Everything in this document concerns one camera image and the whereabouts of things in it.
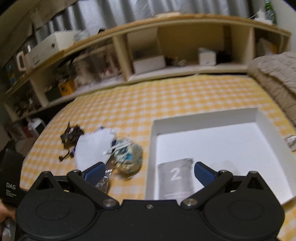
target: gingham tablecloth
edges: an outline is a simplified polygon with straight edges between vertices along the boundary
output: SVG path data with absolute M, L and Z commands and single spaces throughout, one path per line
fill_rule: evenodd
M 113 173 L 109 195 L 122 199 L 143 199 L 147 153 L 155 119 L 219 110 L 258 107 L 273 122 L 282 137 L 296 134 L 280 108 L 251 78 L 245 76 L 196 75 L 116 87 L 81 96 L 61 110 L 42 132 L 28 154 L 21 175 L 21 187 L 29 189 L 38 175 L 50 170 L 65 175 L 76 169 L 74 159 L 59 162 L 65 154 L 60 135 L 70 121 L 86 132 L 98 127 L 117 128 L 144 150 L 141 170 L 129 178 Z M 296 240 L 296 201 L 284 206 L 286 219 L 279 238 Z

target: white tray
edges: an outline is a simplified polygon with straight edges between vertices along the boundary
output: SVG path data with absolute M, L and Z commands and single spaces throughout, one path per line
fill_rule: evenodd
M 296 162 L 273 124 L 257 108 L 180 116 L 153 122 L 145 199 L 158 199 L 156 166 L 193 158 L 234 175 L 258 171 L 281 204 L 296 196 Z M 203 185 L 192 178 L 195 191 Z

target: orange box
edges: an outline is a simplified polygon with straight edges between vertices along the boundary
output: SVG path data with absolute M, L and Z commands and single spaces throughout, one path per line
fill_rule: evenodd
M 58 85 L 59 92 L 62 96 L 67 96 L 75 92 L 74 80 L 69 80 L 66 83 L 61 83 Z

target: gray curtain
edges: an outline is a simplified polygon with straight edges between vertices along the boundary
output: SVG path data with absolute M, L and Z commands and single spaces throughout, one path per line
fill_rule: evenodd
M 35 38 L 39 43 L 65 29 L 88 30 L 94 35 L 100 28 L 109 29 L 169 11 L 250 17 L 247 0 L 79 0 L 38 29 Z

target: gray packet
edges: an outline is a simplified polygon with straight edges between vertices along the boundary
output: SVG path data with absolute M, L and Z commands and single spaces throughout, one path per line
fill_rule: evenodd
M 191 168 L 192 158 L 157 165 L 159 199 L 176 199 L 178 203 L 194 193 Z

